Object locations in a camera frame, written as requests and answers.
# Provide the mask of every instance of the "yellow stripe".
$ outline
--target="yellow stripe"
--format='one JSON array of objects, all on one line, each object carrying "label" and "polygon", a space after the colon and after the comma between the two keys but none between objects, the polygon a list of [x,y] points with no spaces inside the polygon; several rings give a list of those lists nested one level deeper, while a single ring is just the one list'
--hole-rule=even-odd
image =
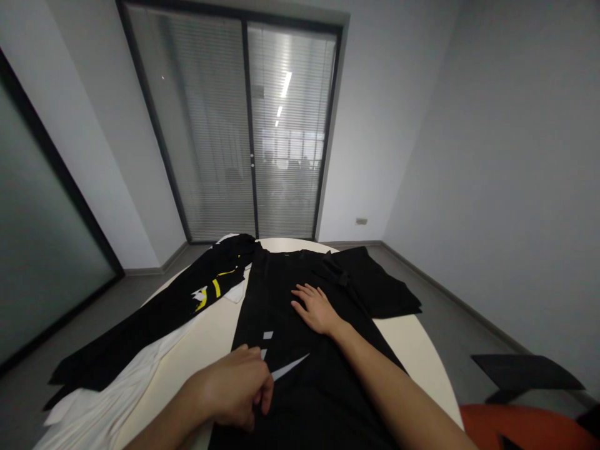
[{"label": "yellow stripe", "polygon": [[217,298],[221,297],[221,288],[219,287],[219,282],[216,279],[214,279],[212,280],[212,283],[214,284],[214,290],[217,294]]},{"label": "yellow stripe", "polygon": [[233,273],[236,271],[236,269],[233,269],[232,271],[229,271],[229,272],[223,272],[222,274],[218,274],[217,276],[227,275],[228,273]]},{"label": "yellow stripe", "polygon": [[206,298],[207,298],[207,297],[206,297],[206,289],[203,289],[203,290],[202,290],[202,295],[204,296],[204,300],[202,300],[202,301],[200,302],[200,304],[198,305],[198,307],[197,307],[197,308],[196,308],[196,310],[194,311],[195,313],[197,313],[198,311],[200,311],[200,310],[201,310],[201,309],[204,307],[204,305],[206,304]]}]

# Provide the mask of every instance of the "orange chair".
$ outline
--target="orange chair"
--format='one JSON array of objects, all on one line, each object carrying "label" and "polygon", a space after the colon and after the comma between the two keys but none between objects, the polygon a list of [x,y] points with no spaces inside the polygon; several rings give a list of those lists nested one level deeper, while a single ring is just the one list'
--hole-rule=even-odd
[{"label": "orange chair", "polygon": [[464,430],[480,450],[600,450],[598,406],[574,421],[555,412],[506,404],[529,389],[584,389],[561,366],[533,355],[472,358],[499,387],[486,404],[461,406]]}]

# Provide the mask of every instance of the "white table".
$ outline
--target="white table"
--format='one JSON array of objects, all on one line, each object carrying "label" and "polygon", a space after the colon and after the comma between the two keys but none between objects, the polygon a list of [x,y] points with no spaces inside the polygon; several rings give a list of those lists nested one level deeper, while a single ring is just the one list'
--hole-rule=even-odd
[{"label": "white table", "polygon": [[[316,242],[300,239],[260,239],[263,248],[273,253],[312,250],[332,253],[337,250]],[[165,289],[176,277],[161,286],[152,296]],[[244,274],[248,285],[249,271]],[[179,388],[196,371],[225,356],[231,350],[243,300],[238,304],[222,299],[205,312],[205,318],[175,345],[162,359],[146,393],[124,423],[116,449],[122,449],[173,398]],[[375,319],[377,328],[413,380],[421,386],[454,421],[463,428],[463,421],[450,380],[429,336],[415,315]],[[207,448],[212,424],[206,424],[194,449]]]}]

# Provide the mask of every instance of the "floor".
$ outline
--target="floor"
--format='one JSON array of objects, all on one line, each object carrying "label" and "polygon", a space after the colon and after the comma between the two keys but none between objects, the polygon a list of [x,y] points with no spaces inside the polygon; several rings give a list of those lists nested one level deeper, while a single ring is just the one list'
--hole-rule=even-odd
[{"label": "floor", "polygon": [[[58,390],[46,383],[60,360],[133,313],[158,287],[198,258],[208,247],[189,246],[166,274],[126,277],[0,379],[0,448],[29,449],[43,435],[44,403]],[[478,353],[511,353],[511,348],[481,326],[435,287],[381,246],[369,254],[391,276],[404,281],[421,300],[419,320],[434,343],[459,404],[482,403],[494,384],[471,360]],[[533,391],[515,403],[575,417],[585,407],[565,392]]]}]

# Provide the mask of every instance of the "white wall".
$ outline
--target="white wall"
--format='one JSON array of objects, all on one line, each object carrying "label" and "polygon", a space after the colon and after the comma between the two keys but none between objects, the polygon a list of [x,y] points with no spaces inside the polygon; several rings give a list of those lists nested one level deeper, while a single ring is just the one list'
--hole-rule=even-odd
[{"label": "white wall", "polygon": [[384,240],[600,399],[599,14],[463,7]]},{"label": "white wall", "polygon": [[186,238],[116,4],[47,3],[162,265]]},{"label": "white wall", "polygon": [[381,239],[461,2],[303,3],[350,13],[318,238]]},{"label": "white wall", "polygon": [[121,264],[158,266],[48,5],[43,0],[7,0],[0,11],[0,46]]}]

